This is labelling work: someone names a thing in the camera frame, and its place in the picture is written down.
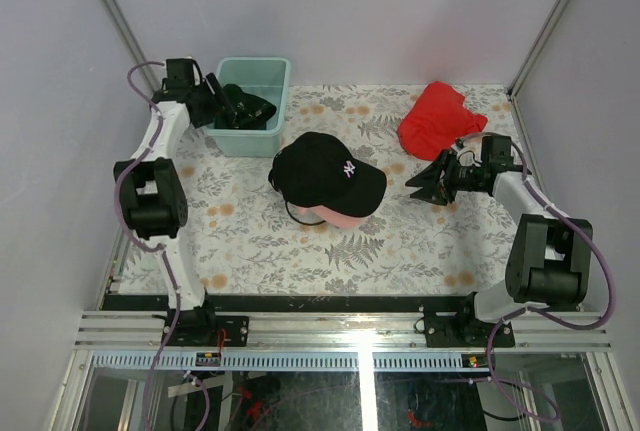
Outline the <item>dark green baseball cap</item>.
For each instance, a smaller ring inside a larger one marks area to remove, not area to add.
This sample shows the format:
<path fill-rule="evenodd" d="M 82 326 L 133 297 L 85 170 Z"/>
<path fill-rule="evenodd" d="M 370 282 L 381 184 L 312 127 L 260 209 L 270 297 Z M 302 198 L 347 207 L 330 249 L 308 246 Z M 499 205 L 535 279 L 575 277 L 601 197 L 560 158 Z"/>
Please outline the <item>dark green baseball cap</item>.
<path fill-rule="evenodd" d="M 277 107 L 257 95 L 247 93 L 236 84 L 223 87 L 231 106 L 238 114 L 237 130 L 265 130 L 267 122 L 275 115 Z"/>

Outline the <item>teal plastic bin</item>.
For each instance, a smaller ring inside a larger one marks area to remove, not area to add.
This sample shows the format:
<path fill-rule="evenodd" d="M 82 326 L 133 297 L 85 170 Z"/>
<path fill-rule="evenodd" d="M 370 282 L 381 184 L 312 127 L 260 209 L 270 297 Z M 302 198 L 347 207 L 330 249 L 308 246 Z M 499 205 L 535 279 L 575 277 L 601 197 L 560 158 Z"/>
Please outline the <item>teal plastic bin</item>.
<path fill-rule="evenodd" d="M 216 77 L 221 85 L 238 85 L 247 93 L 276 107 L 261 129 L 234 130 L 216 124 L 204 128 L 225 156 L 272 158 L 280 149 L 287 111 L 291 63 L 283 57 L 228 57 L 221 60 Z"/>

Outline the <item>red cloth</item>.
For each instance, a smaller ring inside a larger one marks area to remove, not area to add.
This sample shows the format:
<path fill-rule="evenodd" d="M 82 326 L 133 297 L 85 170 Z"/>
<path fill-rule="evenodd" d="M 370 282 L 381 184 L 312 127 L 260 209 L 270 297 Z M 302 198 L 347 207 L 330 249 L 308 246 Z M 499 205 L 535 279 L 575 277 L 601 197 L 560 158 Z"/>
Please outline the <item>red cloth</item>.
<path fill-rule="evenodd" d="M 470 111 L 465 97 L 449 84 L 430 83 L 400 122 L 397 135 L 409 155 L 434 161 L 455 140 L 482 132 L 488 118 Z"/>

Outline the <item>pink baseball cap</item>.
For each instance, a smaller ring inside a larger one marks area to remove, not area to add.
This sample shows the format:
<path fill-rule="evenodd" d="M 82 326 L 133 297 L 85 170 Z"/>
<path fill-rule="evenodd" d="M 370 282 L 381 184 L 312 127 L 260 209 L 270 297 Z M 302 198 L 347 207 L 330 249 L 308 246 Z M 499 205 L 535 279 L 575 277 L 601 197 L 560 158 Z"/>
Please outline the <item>pink baseball cap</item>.
<path fill-rule="evenodd" d="M 313 214 L 321 221 L 340 229 L 358 228 L 369 219 L 369 217 L 354 217 L 341 214 L 325 206 L 315 206 L 311 208 L 295 206 L 295 209 L 302 215 Z"/>

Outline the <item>black wire hat stand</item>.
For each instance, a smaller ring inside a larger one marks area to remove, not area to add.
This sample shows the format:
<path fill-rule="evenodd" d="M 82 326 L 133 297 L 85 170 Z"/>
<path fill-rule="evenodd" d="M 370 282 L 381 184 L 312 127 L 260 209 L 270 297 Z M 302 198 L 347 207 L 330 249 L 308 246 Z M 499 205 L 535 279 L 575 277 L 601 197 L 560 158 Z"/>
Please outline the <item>black wire hat stand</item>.
<path fill-rule="evenodd" d="M 284 206 L 289 218 L 299 225 L 316 227 L 326 223 L 326 220 L 317 214 L 315 207 L 302 207 L 289 201 L 286 201 Z"/>

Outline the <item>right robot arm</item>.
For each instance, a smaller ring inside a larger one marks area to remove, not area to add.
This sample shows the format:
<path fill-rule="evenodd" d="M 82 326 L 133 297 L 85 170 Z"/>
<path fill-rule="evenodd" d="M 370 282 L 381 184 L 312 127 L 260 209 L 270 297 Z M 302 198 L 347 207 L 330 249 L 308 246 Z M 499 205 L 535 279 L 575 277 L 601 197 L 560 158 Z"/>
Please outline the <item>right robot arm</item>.
<path fill-rule="evenodd" d="M 470 312 L 456 320 L 458 338 L 478 345 L 497 322 L 521 308 L 572 310 L 586 297 L 591 255 L 591 224 L 555 209 L 530 177 L 525 158 L 509 136 L 481 133 L 480 159 L 462 161 L 462 145 L 440 152 L 405 185 L 417 199 L 448 206 L 461 192 L 484 193 L 501 204 L 517 225 L 504 278 L 471 297 Z"/>

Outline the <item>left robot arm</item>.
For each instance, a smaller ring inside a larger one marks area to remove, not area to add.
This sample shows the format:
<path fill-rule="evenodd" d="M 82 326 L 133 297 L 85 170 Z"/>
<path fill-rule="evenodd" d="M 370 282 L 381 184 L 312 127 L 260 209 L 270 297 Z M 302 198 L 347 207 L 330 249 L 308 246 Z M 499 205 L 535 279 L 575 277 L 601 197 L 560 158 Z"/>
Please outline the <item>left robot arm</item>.
<path fill-rule="evenodd" d="M 191 57 L 138 64 L 127 81 L 148 105 L 150 118 L 131 158 L 114 164 L 116 216 L 132 244 L 159 264 L 168 295 L 165 333 L 208 345 L 219 322 L 184 236 L 189 205 L 175 159 L 183 135 L 213 123 L 230 103 L 215 77 L 205 76 Z"/>

